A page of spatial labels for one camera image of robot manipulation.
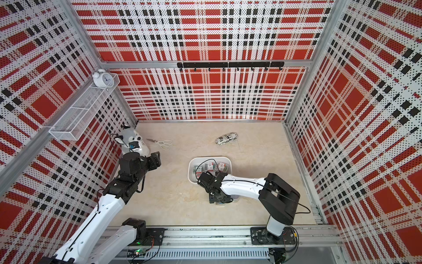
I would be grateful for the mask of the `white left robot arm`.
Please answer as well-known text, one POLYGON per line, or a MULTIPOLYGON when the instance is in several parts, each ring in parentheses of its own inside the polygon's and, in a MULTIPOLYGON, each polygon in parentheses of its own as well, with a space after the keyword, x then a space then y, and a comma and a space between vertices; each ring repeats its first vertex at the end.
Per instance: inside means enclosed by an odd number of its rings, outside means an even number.
POLYGON ((147 236, 146 222, 129 218, 104 243, 100 237, 113 218, 127 205, 135 193, 143 190, 147 172, 161 166, 160 153, 148 157, 130 152, 119 160, 118 175, 102 190, 102 196, 87 219, 51 257, 44 256, 41 264, 108 264, 126 246, 147 236))

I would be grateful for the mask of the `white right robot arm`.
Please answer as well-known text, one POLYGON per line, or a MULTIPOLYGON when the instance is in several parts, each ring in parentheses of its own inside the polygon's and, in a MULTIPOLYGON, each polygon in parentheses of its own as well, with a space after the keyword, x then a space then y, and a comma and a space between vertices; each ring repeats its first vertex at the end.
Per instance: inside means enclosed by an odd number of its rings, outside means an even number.
POLYGON ((231 203, 237 197, 258 200, 270 214, 266 229, 273 236, 281 236, 292 225, 300 205, 299 192, 274 173, 265 178, 249 179, 219 172, 215 176, 203 172, 197 184, 209 195, 210 203, 231 203))

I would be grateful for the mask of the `white plastic storage box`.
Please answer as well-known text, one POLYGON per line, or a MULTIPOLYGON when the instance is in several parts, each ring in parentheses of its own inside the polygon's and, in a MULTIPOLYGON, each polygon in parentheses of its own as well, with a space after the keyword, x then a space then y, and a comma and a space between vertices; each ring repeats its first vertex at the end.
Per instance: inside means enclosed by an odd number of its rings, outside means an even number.
POLYGON ((196 157, 189 163, 187 178, 196 184, 201 173, 210 172, 216 176, 218 172, 232 174, 232 163, 227 157, 196 157))

